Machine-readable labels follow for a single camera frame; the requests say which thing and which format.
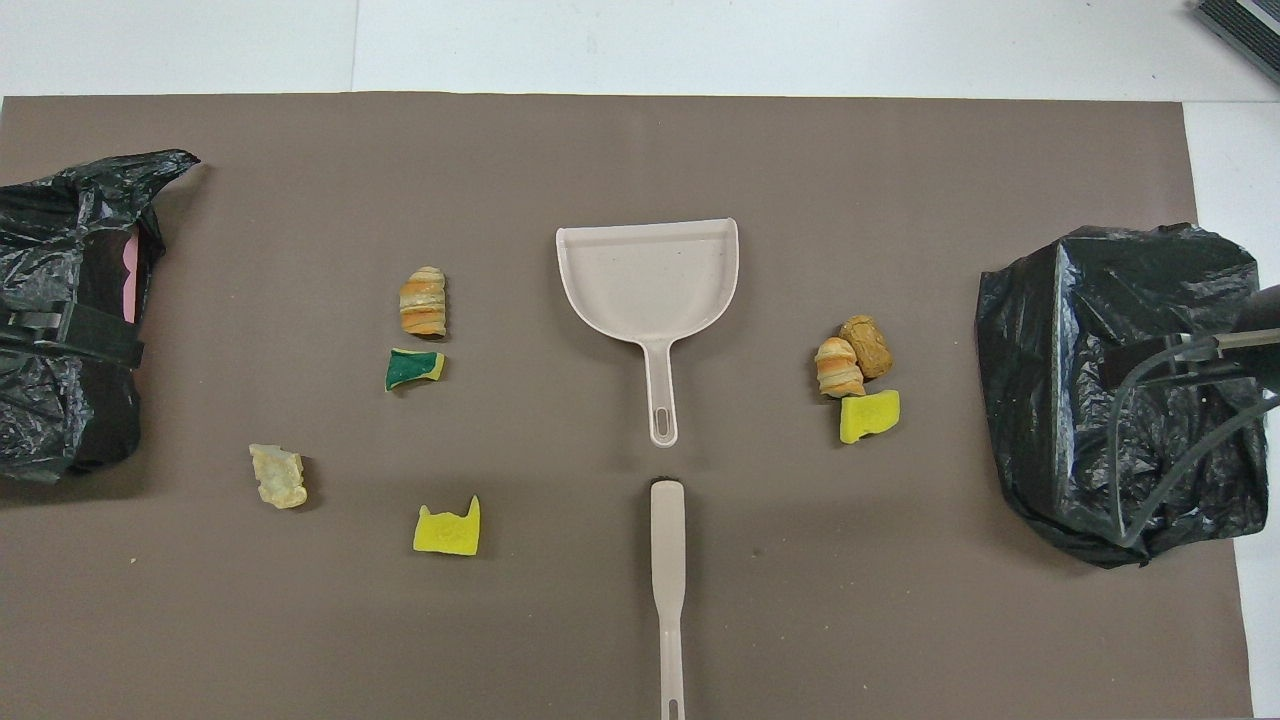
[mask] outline dustpan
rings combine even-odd
[[[671,346],[714,323],[733,299],[737,223],[561,228],[556,252],[579,316],[644,350],[649,437],[658,447],[676,445]]]

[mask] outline black plastic bag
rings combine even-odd
[[[0,475],[54,483],[137,450],[137,332],[164,254],[151,201],[198,161],[165,150],[0,187]]]
[[[1192,225],[1083,227],[983,273],[978,360],[1009,506],[1055,547],[1101,568],[1261,530],[1266,438],[1257,420],[1174,486],[1133,546],[1112,542],[1106,454],[1114,395],[1100,368],[1103,354],[1121,345],[1230,331],[1257,288],[1248,252]],[[1121,415],[1124,514],[1134,515],[1188,447],[1261,398],[1252,379],[1135,392]]]

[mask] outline brown mat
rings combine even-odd
[[[664,473],[690,717],[1249,714],[1231,544],[1102,571],[1033,536],[972,338],[979,272],[1194,219],[1178,105],[10,97],[0,182],[170,146],[206,164],[160,206],[142,450],[0,486],[0,716],[652,717]],[[739,292],[676,345],[663,451],[639,350],[575,316],[553,236],[718,217]],[[443,345],[398,329],[422,264]],[[845,447],[810,359],[854,313],[905,415]],[[444,379],[384,393],[392,346],[443,348]],[[307,456],[301,511],[259,500],[250,442]],[[410,550],[419,505],[471,493],[479,557]]]

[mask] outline yellow sponge piece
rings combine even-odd
[[[413,550],[419,552],[447,552],[449,555],[475,555],[480,544],[480,498],[471,496],[471,507],[458,518],[453,512],[431,511],[424,505],[417,511],[413,529]]]
[[[901,411],[896,389],[876,395],[849,395],[840,398],[840,442],[846,445],[873,433],[883,433],[897,424]]]

